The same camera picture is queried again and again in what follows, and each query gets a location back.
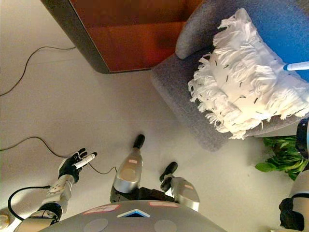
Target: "white marker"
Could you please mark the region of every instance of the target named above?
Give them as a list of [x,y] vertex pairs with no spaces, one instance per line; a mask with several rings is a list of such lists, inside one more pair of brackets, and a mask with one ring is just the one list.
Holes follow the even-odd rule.
[[97,153],[94,152],[89,156],[84,157],[81,161],[79,161],[76,164],[73,164],[72,166],[75,166],[76,169],[79,169],[83,166],[85,166],[86,164],[88,164],[91,160],[93,160],[95,157],[97,156]]
[[309,69],[309,61],[294,63],[294,64],[286,64],[283,67],[284,70],[294,71],[294,70],[307,70]]

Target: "white floor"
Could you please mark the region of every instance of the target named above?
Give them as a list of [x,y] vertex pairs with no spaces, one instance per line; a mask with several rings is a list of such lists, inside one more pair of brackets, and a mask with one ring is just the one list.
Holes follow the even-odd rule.
[[[28,56],[43,45],[72,43],[40,1],[2,0],[0,92],[14,85]],[[146,136],[142,186],[159,189],[160,173],[175,160],[176,175],[198,190],[200,212],[225,230],[278,229],[278,205],[289,194],[292,181],[254,168],[266,157],[262,140],[231,140],[216,153],[206,152],[177,121],[150,78],[150,72],[96,73],[76,49],[40,51],[22,82],[0,99],[1,147],[38,135],[59,154],[84,146],[97,151],[92,163],[107,171],[120,164],[142,132]],[[52,184],[61,163],[37,140],[2,152],[0,158],[1,209],[21,187]],[[108,203],[113,176],[85,167],[63,218]],[[14,208],[26,217],[43,198],[43,190],[25,191],[15,197]],[[13,231],[18,223],[16,219],[3,231]]]

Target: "round gray pad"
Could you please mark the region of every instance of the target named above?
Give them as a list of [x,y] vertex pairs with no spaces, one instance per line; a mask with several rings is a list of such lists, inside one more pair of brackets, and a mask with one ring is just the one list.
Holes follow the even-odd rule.
[[107,227],[108,221],[105,218],[100,218],[89,222],[84,227],[84,232],[101,232]]
[[154,225],[156,232],[176,232],[176,224],[169,220],[160,220],[157,221]]

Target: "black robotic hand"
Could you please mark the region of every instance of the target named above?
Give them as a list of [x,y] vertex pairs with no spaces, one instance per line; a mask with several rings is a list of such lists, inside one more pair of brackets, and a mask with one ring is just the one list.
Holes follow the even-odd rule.
[[59,169],[59,176],[58,179],[62,175],[71,175],[74,177],[75,183],[79,180],[79,172],[82,170],[81,168],[76,169],[74,164],[80,162],[83,157],[85,157],[88,153],[86,152],[85,148],[80,149],[78,152],[76,152],[74,155],[72,155],[70,158],[66,159],[62,166]]

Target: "power cord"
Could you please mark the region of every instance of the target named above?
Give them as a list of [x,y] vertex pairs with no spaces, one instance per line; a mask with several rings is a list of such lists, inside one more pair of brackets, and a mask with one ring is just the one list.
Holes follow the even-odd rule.
[[[57,154],[56,152],[54,152],[54,151],[49,147],[49,145],[47,144],[47,142],[46,142],[44,139],[42,139],[41,137],[38,137],[38,136],[30,136],[30,137],[27,137],[26,139],[23,139],[22,141],[18,142],[17,144],[14,144],[14,145],[12,145],[12,146],[9,146],[9,147],[0,149],[0,151],[6,151],[6,150],[9,150],[9,149],[11,149],[11,148],[14,148],[14,147],[20,145],[22,142],[24,142],[24,141],[26,141],[26,140],[28,140],[28,139],[39,139],[41,142],[44,143],[44,145],[46,146],[46,148],[47,148],[53,155],[55,155],[55,156],[57,156],[57,157],[60,157],[60,158],[69,158],[69,157],[71,157],[71,155],[62,156],[62,155]],[[95,172],[97,172],[97,173],[99,173],[99,174],[102,174],[102,175],[105,175],[105,174],[110,173],[110,172],[112,171],[113,168],[114,168],[114,169],[116,170],[116,172],[117,172],[117,168],[116,168],[115,166],[112,167],[108,172],[106,172],[106,173],[101,173],[101,172],[99,172],[97,169],[95,169],[90,163],[88,163],[88,164],[90,165],[90,167],[91,167]]]
[[24,75],[25,75],[25,73],[26,73],[26,69],[27,69],[27,66],[28,66],[28,63],[29,63],[31,57],[32,57],[35,53],[37,53],[39,50],[41,50],[41,49],[43,49],[43,48],[52,48],[52,49],[57,49],[57,50],[67,50],[67,51],[68,51],[68,50],[75,49],[76,47],[59,48],[59,47],[43,46],[43,47],[38,48],[37,50],[35,50],[34,52],[32,52],[32,54],[31,54],[31,55],[29,56],[29,58],[27,59],[26,64],[25,64],[25,68],[24,68],[24,72],[23,72],[23,74],[21,75],[21,77],[19,78],[19,80],[16,82],[16,84],[15,84],[11,89],[9,89],[8,91],[6,91],[6,92],[4,92],[4,93],[1,93],[1,94],[0,94],[0,97],[2,97],[2,96],[4,96],[4,95],[8,94],[9,92],[11,92],[11,91],[19,84],[19,82],[21,81],[21,79],[23,79],[23,77],[24,77]]
[[113,168],[114,168],[115,171],[117,172],[117,168],[116,168],[115,166],[113,166],[108,172],[102,173],[102,172],[99,172],[97,169],[95,169],[95,168],[91,165],[91,163],[89,163],[89,165],[90,165],[90,167],[92,167],[93,170],[95,170],[97,173],[99,173],[99,174],[101,174],[101,175],[105,175],[105,174],[110,173],[110,172],[112,171]]
[[[35,51],[28,57],[28,59],[27,59],[27,61],[26,61],[26,64],[25,64],[25,68],[24,68],[23,74],[21,75],[21,77],[19,78],[19,80],[16,82],[16,84],[15,84],[12,88],[10,88],[8,91],[6,91],[6,92],[0,94],[0,97],[6,95],[6,94],[8,94],[8,93],[10,93],[10,92],[20,83],[20,81],[23,79],[23,77],[24,77],[24,75],[25,75],[25,73],[26,73],[26,69],[27,69],[27,66],[28,66],[28,63],[29,63],[31,57],[32,57],[35,53],[37,53],[39,50],[41,50],[41,49],[43,49],[43,48],[52,48],[52,49],[57,49],[57,50],[67,50],[67,51],[68,51],[68,50],[75,49],[76,47],[71,47],[71,48],[58,48],[58,47],[51,47],[51,46],[43,46],[43,47],[38,48],[37,50],[35,50]],[[42,141],[42,142],[44,143],[44,145],[46,146],[46,148],[47,148],[53,155],[55,155],[55,156],[57,156],[57,157],[60,157],[60,158],[69,158],[69,157],[70,157],[70,155],[68,155],[68,156],[62,156],[62,155],[57,154],[56,152],[54,152],[54,151],[48,146],[47,142],[46,142],[44,139],[42,139],[42,138],[40,138],[40,137],[38,137],[38,136],[27,137],[27,138],[23,139],[22,141],[18,142],[17,144],[14,144],[14,145],[9,146],[9,147],[7,147],[7,148],[2,148],[2,149],[0,149],[0,151],[6,151],[6,150],[9,150],[9,149],[11,149],[11,148],[14,148],[14,147],[18,146],[19,144],[21,144],[22,142],[24,142],[24,141],[26,141],[26,140],[28,140],[28,139],[39,139],[40,141]],[[105,175],[105,174],[110,173],[110,172],[112,171],[112,169],[115,169],[116,172],[117,172],[116,167],[112,167],[108,172],[106,172],[106,173],[101,173],[101,172],[99,172],[97,169],[95,169],[90,163],[89,163],[89,165],[90,165],[90,167],[91,167],[95,172],[97,172],[97,173],[99,173],[99,174],[102,174],[102,175]],[[21,216],[19,216],[19,215],[12,209],[12,205],[11,205],[12,198],[13,198],[17,193],[19,193],[20,191],[23,191],[23,190],[26,190],[26,189],[49,189],[50,187],[51,187],[50,185],[47,185],[47,186],[32,186],[32,187],[21,188],[21,189],[15,191],[14,193],[12,193],[12,195],[9,197],[9,200],[8,200],[8,209],[9,209],[9,211],[11,212],[12,215],[14,215],[14,217],[16,217],[17,219],[23,221],[24,218],[22,218]]]
[[[20,145],[22,142],[24,142],[24,141],[26,141],[26,140],[28,140],[28,139],[39,139],[40,141],[42,141],[42,142],[44,143],[44,145],[47,147],[47,149],[48,149],[53,155],[55,155],[55,156],[57,156],[57,157],[60,157],[60,158],[69,158],[69,157],[70,157],[70,155],[68,155],[68,156],[62,156],[62,155],[57,154],[56,152],[54,152],[54,151],[49,147],[49,145],[47,144],[47,142],[46,142],[44,139],[42,139],[42,138],[40,138],[40,137],[38,137],[38,136],[30,136],[30,137],[27,137],[26,139],[23,139],[22,141],[18,142],[17,144],[14,144],[14,145],[12,145],[12,146],[9,146],[9,147],[0,149],[0,151],[6,151],[6,150],[9,150],[9,149],[11,149],[11,148],[14,148],[14,147]],[[95,169],[90,163],[88,163],[88,164],[90,165],[90,167],[91,167],[95,172],[97,172],[97,173],[99,173],[99,174],[101,174],[101,175],[108,174],[108,173],[110,173],[113,169],[115,169],[116,172],[117,172],[117,168],[116,168],[115,166],[112,167],[108,172],[102,173],[102,172],[99,172],[97,169]],[[45,189],[49,189],[49,188],[50,188],[50,185],[47,185],[47,186],[33,186],[33,187],[21,188],[21,189],[15,191],[15,192],[9,197],[9,200],[8,200],[8,209],[9,209],[9,211],[11,212],[11,214],[13,214],[17,219],[19,219],[19,220],[21,220],[21,221],[23,221],[24,219],[23,219],[21,216],[19,216],[17,213],[15,213],[15,211],[12,209],[11,201],[12,201],[13,196],[15,196],[18,192],[23,191],[23,190],[26,190],[26,189],[32,189],[32,188],[33,188],[33,189],[44,189],[44,188],[45,188]]]
[[14,215],[15,218],[23,221],[25,220],[24,218],[22,218],[21,216],[19,216],[17,213],[15,213],[15,211],[12,209],[12,206],[11,206],[11,201],[12,201],[12,198],[13,196],[15,196],[17,193],[19,193],[20,191],[23,191],[23,190],[26,190],[26,189],[49,189],[50,188],[50,185],[47,185],[47,186],[32,186],[32,187],[26,187],[26,188],[21,188],[19,190],[16,190],[15,192],[12,193],[12,195],[9,197],[9,200],[8,200],[8,209],[9,211],[11,212],[11,214]]

